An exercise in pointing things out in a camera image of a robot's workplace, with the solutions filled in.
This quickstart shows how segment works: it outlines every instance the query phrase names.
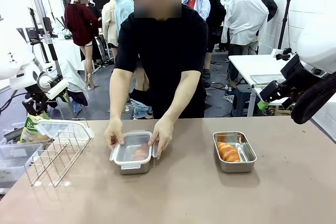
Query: person's right hand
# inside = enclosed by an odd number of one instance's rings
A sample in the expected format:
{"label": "person's right hand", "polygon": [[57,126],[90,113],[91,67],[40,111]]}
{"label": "person's right hand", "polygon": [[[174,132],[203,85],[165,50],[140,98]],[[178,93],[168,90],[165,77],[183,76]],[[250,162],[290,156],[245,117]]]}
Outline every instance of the person's right hand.
{"label": "person's right hand", "polygon": [[122,135],[122,122],[119,118],[110,119],[109,125],[104,132],[104,138],[106,140],[107,146],[112,150],[115,144],[124,144],[124,138]]}

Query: brown tabletop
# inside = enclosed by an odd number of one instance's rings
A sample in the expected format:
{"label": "brown tabletop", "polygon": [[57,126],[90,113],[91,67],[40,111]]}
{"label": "brown tabletop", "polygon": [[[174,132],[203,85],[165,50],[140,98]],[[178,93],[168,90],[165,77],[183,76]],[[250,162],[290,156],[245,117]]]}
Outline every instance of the brown tabletop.
{"label": "brown tabletop", "polygon": [[[0,223],[334,223],[336,145],[311,122],[288,116],[179,120],[172,143],[149,173],[119,175],[96,138],[62,184],[31,187],[24,175],[0,201]],[[124,121],[124,132],[155,120]],[[258,160],[248,174],[224,174],[212,134],[241,131]]]}

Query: person's left hand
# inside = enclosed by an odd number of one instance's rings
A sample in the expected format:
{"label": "person's left hand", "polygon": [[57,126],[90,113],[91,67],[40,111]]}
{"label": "person's left hand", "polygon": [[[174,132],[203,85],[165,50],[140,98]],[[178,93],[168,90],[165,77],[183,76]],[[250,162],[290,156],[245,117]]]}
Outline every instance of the person's left hand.
{"label": "person's left hand", "polygon": [[155,125],[152,138],[148,142],[153,145],[156,140],[159,140],[157,149],[157,158],[160,159],[162,151],[164,151],[173,138],[174,122],[168,118],[162,117]]}

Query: clear plastic lid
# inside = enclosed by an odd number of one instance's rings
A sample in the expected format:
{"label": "clear plastic lid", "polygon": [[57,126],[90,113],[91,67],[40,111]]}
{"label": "clear plastic lid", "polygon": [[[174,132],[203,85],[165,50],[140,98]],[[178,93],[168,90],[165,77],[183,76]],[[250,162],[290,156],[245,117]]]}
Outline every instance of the clear plastic lid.
{"label": "clear plastic lid", "polygon": [[80,122],[68,120],[39,120],[35,129],[53,139],[85,142],[93,138],[93,131]]}
{"label": "clear plastic lid", "polygon": [[151,156],[156,157],[156,147],[149,146],[152,133],[137,131],[124,134],[123,145],[117,144],[111,152],[110,160],[120,165],[122,169],[140,168]]}

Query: beige jacket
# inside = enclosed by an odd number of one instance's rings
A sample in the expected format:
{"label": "beige jacket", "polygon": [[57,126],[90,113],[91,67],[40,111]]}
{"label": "beige jacket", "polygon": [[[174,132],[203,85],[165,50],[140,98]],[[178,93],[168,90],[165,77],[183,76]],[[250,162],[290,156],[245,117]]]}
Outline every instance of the beige jacket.
{"label": "beige jacket", "polygon": [[104,38],[107,39],[108,43],[118,46],[117,27],[114,18],[115,8],[116,0],[110,0],[110,2],[104,5],[101,11],[101,18]]}

